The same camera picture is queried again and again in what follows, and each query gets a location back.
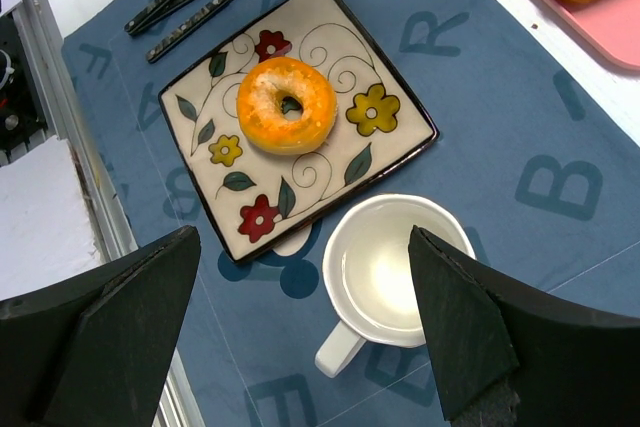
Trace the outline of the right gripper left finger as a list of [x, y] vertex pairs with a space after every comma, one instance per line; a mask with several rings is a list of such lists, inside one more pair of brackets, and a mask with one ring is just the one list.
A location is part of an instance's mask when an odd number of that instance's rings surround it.
[[183, 226], [1, 303], [4, 426], [149, 426], [201, 255]]

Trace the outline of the floral square plate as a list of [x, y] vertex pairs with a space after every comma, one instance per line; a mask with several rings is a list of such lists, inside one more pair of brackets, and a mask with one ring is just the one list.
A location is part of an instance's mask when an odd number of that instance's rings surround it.
[[[257, 64], [302, 61], [329, 81], [334, 126], [319, 148], [275, 155], [240, 129], [236, 99]], [[159, 101], [229, 257], [253, 258], [428, 148], [437, 128], [342, 0], [286, 0], [179, 74]]]

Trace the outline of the blue lettered placemat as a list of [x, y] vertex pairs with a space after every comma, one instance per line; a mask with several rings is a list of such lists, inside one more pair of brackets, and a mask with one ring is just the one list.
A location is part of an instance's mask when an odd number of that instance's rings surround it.
[[[136, 239], [195, 225], [202, 260], [179, 353], [208, 426], [440, 426], [425, 348], [365, 346], [338, 377], [314, 364], [336, 315], [317, 277], [332, 213], [302, 249], [233, 265], [158, 103], [194, 61], [284, 0], [234, 0], [160, 62], [167, 20], [131, 38], [149, 0], [115, 0], [64, 43]], [[639, 149], [496, 0], [343, 0], [440, 130], [377, 186], [463, 224], [478, 258], [577, 303], [639, 312]]]

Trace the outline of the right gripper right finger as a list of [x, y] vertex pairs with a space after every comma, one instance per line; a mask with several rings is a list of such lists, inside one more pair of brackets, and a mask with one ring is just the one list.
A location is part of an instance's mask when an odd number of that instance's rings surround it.
[[507, 276], [422, 227], [408, 253], [453, 426], [635, 426], [639, 321]]

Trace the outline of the pink plastic tray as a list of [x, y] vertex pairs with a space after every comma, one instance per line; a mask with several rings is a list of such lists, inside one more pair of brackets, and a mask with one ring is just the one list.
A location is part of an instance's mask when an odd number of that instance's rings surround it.
[[639, 0], [541, 0], [611, 63], [639, 70]]

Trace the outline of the white ceramic mug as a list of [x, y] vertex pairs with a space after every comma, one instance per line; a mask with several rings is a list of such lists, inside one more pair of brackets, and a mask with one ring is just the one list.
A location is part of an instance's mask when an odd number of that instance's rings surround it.
[[381, 194], [348, 210], [327, 242], [322, 274], [340, 321], [315, 355], [334, 378], [366, 342], [425, 344], [409, 262], [412, 229], [424, 227], [470, 257], [462, 225], [445, 208], [416, 195]]

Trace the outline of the orange bagel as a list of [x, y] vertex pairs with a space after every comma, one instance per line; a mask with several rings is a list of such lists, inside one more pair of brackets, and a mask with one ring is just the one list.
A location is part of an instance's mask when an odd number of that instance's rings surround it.
[[319, 148], [331, 132], [337, 98], [318, 70], [294, 58], [276, 57], [245, 76], [236, 111], [244, 136], [262, 151], [305, 154]]

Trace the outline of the aluminium table frame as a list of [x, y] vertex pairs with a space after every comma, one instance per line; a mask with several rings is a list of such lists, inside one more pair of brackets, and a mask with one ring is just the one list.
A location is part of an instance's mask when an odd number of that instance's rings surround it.
[[[67, 280], [140, 247], [128, 239], [113, 259], [104, 257], [93, 205], [100, 188], [82, 145], [62, 66], [62, 40], [46, 0], [19, 0], [14, 9], [24, 62], [47, 121], [45, 139], [1, 168], [1, 303]], [[203, 418], [175, 347], [159, 406], [149, 426], [200, 426]]]

